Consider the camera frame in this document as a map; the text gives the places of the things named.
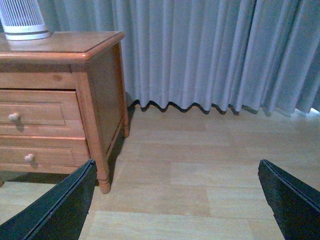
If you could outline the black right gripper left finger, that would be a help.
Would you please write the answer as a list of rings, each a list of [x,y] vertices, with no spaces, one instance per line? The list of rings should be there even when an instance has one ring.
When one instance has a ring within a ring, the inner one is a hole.
[[[77,240],[97,178],[93,159],[0,226],[2,240]]]

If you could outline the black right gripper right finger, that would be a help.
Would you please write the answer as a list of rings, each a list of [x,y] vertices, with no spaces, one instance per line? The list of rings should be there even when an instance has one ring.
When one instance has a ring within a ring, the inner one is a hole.
[[[266,159],[258,178],[284,239],[318,240],[320,192]]]

